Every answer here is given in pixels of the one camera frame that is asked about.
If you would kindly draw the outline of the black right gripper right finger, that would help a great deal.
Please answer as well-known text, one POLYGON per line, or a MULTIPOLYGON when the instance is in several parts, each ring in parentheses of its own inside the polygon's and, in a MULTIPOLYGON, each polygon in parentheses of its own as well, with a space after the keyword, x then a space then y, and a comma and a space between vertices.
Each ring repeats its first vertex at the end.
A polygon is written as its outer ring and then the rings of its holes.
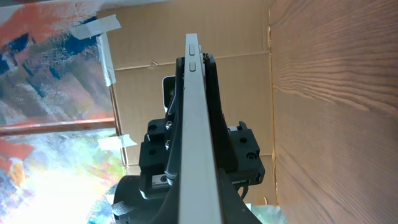
POLYGON ((221 214, 225 224, 261 224, 248 209, 223 169, 218 169, 221 214))

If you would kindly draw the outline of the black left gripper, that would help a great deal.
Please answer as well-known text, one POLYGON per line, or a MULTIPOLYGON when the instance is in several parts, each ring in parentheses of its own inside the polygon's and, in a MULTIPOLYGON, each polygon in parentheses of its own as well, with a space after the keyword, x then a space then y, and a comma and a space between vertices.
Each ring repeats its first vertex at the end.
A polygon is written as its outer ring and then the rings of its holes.
POLYGON ((248 188, 262 183, 265 168, 260 148, 246 123, 227 127, 223 115, 214 56, 205 53, 205 91, 210 129, 193 136, 184 134, 184 57, 176 59, 174 85, 167 93, 170 103, 165 119, 149 122, 141 143, 139 191, 144 199, 164 198, 177 177, 184 187, 214 188, 218 169, 226 172, 233 187, 248 188))

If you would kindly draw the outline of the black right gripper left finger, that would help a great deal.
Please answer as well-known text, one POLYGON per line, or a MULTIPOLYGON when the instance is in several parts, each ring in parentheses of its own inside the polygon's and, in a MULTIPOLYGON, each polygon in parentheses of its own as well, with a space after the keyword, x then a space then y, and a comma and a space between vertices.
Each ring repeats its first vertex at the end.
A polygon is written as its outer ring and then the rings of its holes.
POLYGON ((150 224, 177 224, 180 198, 180 181, 175 180, 159 211, 150 224))

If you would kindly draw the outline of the Samsung Galaxy smartphone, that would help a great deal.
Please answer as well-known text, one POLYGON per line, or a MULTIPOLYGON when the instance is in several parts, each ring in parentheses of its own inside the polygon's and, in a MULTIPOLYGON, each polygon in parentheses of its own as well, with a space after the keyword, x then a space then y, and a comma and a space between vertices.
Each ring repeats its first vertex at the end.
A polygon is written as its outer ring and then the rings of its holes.
POLYGON ((178 222, 221 224, 223 217, 202 64, 198 37, 187 34, 178 222))

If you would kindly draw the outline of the cardboard panel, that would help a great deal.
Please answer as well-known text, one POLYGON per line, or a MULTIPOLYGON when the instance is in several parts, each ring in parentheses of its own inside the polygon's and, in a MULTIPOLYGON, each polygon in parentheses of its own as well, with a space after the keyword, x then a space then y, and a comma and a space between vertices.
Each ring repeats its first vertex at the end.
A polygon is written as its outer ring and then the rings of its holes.
POLYGON ((215 99, 221 102, 226 124, 247 124, 266 169, 262 183, 251 186, 244 200, 276 204, 267 1, 165 1, 98 13, 99 18, 107 16, 120 23, 107 34, 119 131, 135 142, 143 140, 148 122, 165 115, 162 83, 175 74, 177 59, 187 57, 182 165, 198 156, 197 165, 204 169, 215 153, 215 134, 209 129, 211 97, 199 61, 200 53, 208 53, 216 62, 215 99))

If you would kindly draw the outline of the colourful painted backdrop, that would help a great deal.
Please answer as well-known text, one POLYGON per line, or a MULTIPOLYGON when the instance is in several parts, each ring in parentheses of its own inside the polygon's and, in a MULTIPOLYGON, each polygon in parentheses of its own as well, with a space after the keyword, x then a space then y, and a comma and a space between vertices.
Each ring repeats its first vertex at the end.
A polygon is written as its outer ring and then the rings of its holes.
POLYGON ((75 28, 137 1, 1 2, 1 222, 112 223, 124 174, 99 35, 75 28))

